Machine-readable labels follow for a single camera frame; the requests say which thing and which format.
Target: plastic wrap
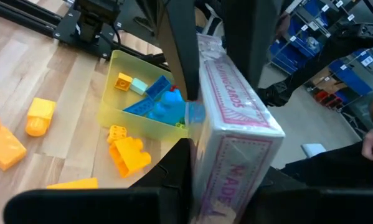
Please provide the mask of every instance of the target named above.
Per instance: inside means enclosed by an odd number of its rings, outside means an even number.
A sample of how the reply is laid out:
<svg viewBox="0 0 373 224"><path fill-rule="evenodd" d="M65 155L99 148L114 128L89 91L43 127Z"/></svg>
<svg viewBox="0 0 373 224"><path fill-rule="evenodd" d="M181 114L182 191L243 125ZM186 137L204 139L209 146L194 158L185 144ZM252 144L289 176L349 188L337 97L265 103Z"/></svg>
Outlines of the plastic wrap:
<svg viewBox="0 0 373 224"><path fill-rule="evenodd" d="M198 35L199 101L188 103L191 223L237 223L285 134L216 37Z"/></svg>

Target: blue lego piece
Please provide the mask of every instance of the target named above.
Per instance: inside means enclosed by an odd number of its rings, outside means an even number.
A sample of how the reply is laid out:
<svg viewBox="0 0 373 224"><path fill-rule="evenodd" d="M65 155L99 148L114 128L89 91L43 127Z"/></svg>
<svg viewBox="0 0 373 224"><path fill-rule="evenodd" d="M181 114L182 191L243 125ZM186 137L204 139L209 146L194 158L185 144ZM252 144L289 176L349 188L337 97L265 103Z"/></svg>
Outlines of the blue lego piece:
<svg viewBox="0 0 373 224"><path fill-rule="evenodd" d="M161 95L171 88L171 82L162 75L151 87L149 87L145 92L153 100L157 100Z"/></svg>
<svg viewBox="0 0 373 224"><path fill-rule="evenodd" d="M165 91L147 118L174 125L185 117L186 103L179 90Z"/></svg>
<svg viewBox="0 0 373 224"><path fill-rule="evenodd" d="M145 99L135 103L134 105L128 108L125 108L123 111L136 114L139 116L143 116L147 112L151 111L153 107L154 107L154 101L151 98L146 97Z"/></svg>

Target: yellow transparent container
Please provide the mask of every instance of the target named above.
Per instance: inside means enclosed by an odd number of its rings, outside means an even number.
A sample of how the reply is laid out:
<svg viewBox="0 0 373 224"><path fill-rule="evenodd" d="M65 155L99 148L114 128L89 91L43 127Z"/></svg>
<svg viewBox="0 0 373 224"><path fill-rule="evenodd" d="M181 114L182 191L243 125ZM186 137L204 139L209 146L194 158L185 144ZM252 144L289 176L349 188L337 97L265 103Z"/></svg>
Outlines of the yellow transparent container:
<svg viewBox="0 0 373 224"><path fill-rule="evenodd" d="M146 96L132 90L123 91L115 88L118 73L139 78L151 86L161 75L165 75L172 83L171 73L150 63L132 57L120 50L113 51L106 87L98 112L99 123L106 128L111 125L123 126L132 135L144 136L163 141L177 141L187 137L187 130L164 124L142 116L124 112L123 109L135 104Z"/></svg>

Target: wooden table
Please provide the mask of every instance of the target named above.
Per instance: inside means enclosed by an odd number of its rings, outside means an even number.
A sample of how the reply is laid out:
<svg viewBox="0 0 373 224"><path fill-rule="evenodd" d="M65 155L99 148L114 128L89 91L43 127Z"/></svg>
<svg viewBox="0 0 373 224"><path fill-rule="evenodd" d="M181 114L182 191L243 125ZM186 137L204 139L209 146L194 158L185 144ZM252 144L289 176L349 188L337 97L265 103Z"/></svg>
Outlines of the wooden table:
<svg viewBox="0 0 373 224"><path fill-rule="evenodd" d="M67 12L61 0L33 2L61 15ZM123 44L144 54L160 52L130 34L121 36ZM152 164L120 177L108 153L108 130L96 119L107 69L107 62L0 18L0 119L27 149L18 164L0 169L0 223L6 202L19 192L88 177L97 177L101 188L125 188L170 150L173 142L142 138ZM41 138L24 131L34 97L57 102L51 127Z"/></svg>

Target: finger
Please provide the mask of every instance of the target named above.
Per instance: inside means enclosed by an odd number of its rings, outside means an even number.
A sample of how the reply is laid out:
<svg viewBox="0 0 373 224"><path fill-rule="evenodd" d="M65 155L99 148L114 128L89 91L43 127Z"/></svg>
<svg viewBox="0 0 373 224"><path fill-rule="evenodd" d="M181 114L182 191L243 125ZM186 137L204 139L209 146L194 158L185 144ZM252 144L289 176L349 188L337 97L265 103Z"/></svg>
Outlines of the finger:
<svg viewBox="0 0 373 224"><path fill-rule="evenodd" d="M373 161L373 136L370 134L363 140L362 155Z"/></svg>

